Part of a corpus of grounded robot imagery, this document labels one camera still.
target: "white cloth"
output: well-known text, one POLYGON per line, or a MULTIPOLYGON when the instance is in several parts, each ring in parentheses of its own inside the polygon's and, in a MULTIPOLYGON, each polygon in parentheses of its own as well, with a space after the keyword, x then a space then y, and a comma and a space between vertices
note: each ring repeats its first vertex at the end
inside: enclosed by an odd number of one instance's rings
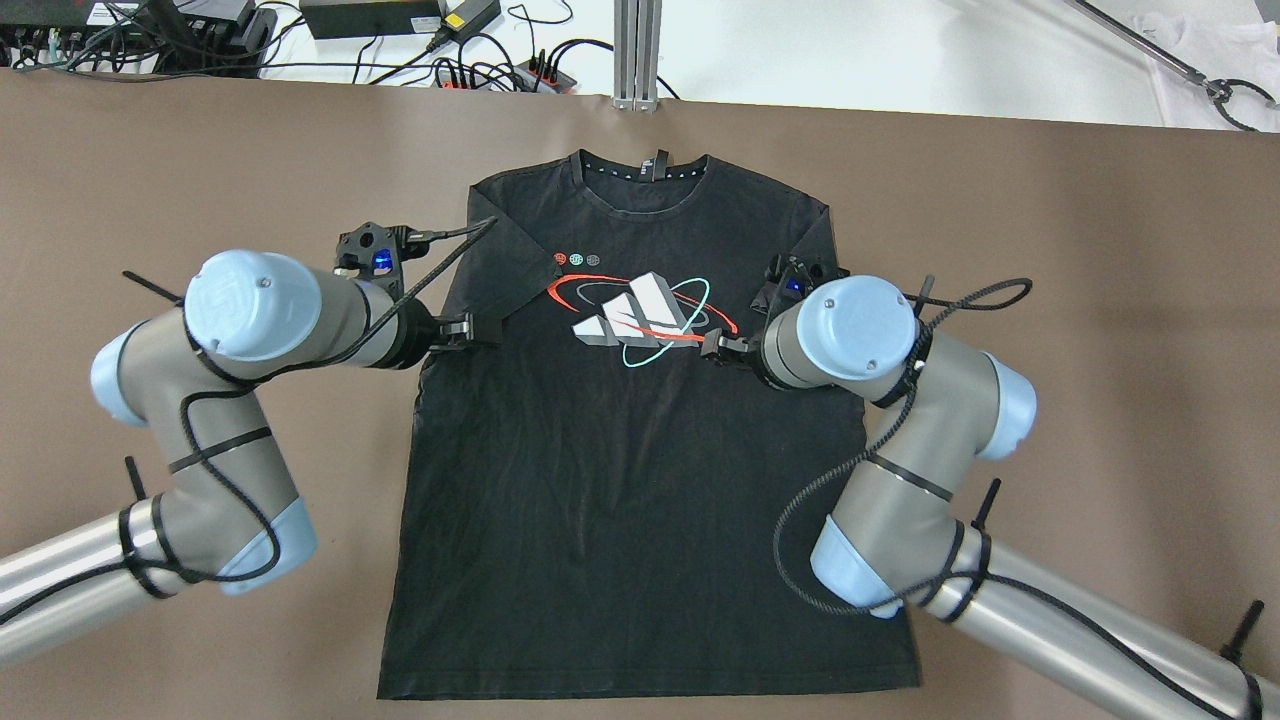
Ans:
MULTIPOLYGON (((1208 79, 1236 78, 1261 86, 1280 99, 1280 54, 1276 24, 1216 26, 1187 15, 1148 13, 1137 29, 1208 79)), ((1234 129, 1219 115, 1204 88, 1192 85, 1165 65, 1147 59, 1160 115, 1169 127, 1234 129)), ((1234 87, 1226 110, 1239 122, 1261 131, 1280 132, 1280 110, 1247 87, 1234 87)))

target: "t-shirt hem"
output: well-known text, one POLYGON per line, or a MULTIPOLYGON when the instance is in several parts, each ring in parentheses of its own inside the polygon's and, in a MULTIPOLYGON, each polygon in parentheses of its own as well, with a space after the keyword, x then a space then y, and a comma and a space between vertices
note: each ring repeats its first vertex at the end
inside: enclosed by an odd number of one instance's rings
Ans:
POLYGON ((759 694, 842 694, 920 685, 916 664, 846 673, 581 670, 383 675, 379 700, 550 700, 759 694))

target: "blue led light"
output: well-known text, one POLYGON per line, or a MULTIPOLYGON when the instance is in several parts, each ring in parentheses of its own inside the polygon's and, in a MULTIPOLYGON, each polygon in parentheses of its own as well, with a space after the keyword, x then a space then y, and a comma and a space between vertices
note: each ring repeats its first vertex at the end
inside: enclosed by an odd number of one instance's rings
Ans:
POLYGON ((390 249, 381 249, 374 252, 374 270, 390 270, 392 269, 392 251, 390 249))

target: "white label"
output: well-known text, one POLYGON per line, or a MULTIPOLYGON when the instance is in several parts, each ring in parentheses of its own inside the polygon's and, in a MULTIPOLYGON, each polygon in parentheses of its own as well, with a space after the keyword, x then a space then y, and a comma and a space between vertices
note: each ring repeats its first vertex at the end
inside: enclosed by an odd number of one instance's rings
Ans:
MULTIPOLYGON (((138 5, 142 3, 111 3, 116 8, 129 13, 131 15, 138 10, 138 5)), ((88 13, 88 19, 84 20, 87 26, 114 26, 120 22, 123 15, 106 6, 106 3, 93 3, 93 9, 88 13)))
POLYGON ((410 18, 410 24, 413 26, 413 32, 435 32, 440 29, 440 18, 410 18))

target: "shirt neckline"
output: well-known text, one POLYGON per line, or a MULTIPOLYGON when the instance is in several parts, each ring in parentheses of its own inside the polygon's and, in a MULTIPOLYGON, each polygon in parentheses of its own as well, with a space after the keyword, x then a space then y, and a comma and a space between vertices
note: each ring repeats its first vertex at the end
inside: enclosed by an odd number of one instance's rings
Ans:
POLYGON ((659 210, 627 210, 626 208, 617 208, 612 205, 608 200, 596 195, 596 192, 591 190, 590 186, 586 184, 584 174, 588 170, 585 169, 585 167, 590 165, 591 167, 590 172, 596 172, 596 173, 599 173, 603 169, 602 174, 607 174, 609 177, 616 176, 620 182, 644 182, 644 181, 628 179, 628 176, 630 178, 643 177, 640 173, 640 168, 636 168, 634 165, 622 165, 612 160, 605 160, 604 158, 593 155, 586 150, 579 150, 572 155, 570 155, 566 160, 568 161, 570 165, 570 178, 573 184, 573 188, 582 197, 586 199, 589 205, 591 205, 596 210, 603 211, 609 217, 623 220, 636 220, 636 222, 664 220, 667 218, 671 218, 672 215, 677 215, 687 210, 690 206, 695 204, 698 197, 703 195, 703 192, 707 190, 707 186, 709 184, 712 177, 717 174, 717 169, 719 168, 721 164, 719 160, 717 160, 716 158, 712 158, 710 155, 703 155, 701 158, 694 160, 692 163, 685 163, 684 165, 669 167, 667 168, 668 177, 677 178, 687 174, 694 174, 694 176, 700 176, 701 179, 699 179, 698 183, 694 184, 694 188, 690 190, 687 195, 681 197, 673 205, 662 208, 659 210))

